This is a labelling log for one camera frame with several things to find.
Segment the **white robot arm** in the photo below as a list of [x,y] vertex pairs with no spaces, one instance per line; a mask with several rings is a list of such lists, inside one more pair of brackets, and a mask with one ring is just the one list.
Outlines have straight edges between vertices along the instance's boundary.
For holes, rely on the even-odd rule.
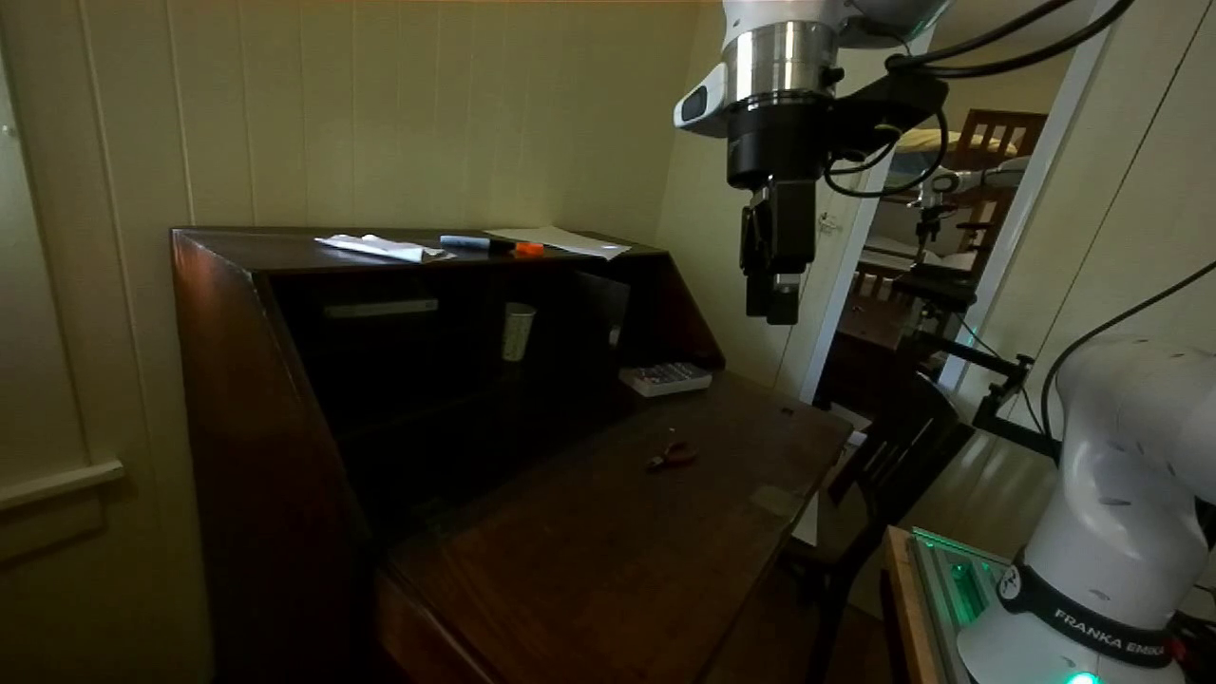
[[818,182],[841,159],[895,144],[946,102],[925,64],[837,95],[841,51],[914,40],[941,0],[723,0],[719,64],[674,108],[674,127],[726,144],[726,182],[742,208],[746,312],[797,320],[802,269],[813,261]]

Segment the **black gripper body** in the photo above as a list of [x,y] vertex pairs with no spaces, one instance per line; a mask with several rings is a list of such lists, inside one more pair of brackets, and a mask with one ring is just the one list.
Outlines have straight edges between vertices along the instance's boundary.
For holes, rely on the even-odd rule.
[[802,275],[813,261],[818,182],[770,180],[742,212],[747,275]]

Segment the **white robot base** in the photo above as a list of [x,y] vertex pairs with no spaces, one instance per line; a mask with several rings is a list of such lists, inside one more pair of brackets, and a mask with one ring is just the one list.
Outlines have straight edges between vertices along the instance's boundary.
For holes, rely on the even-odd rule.
[[1213,553],[1216,359],[1092,344],[1061,367],[1061,407],[1056,493],[959,659],[974,684],[1187,684],[1170,620]]

